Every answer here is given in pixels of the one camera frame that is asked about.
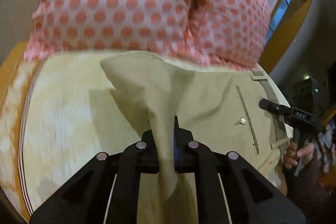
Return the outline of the person's right hand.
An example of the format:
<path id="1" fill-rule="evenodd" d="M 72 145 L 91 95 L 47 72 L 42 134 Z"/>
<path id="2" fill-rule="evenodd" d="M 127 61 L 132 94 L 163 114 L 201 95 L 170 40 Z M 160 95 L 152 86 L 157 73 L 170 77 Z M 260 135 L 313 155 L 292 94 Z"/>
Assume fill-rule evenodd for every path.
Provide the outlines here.
<path id="1" fill-rule="evenodd" d="M 314 144 L 308 143 L 305 147 L 298 149 L 297 144 L 291 141 L 284 155 L 284 166 L 286 169 L 292 169 L 298 165 L 300 160 L 304 164 L 312 161 L 314 156 Z"/>

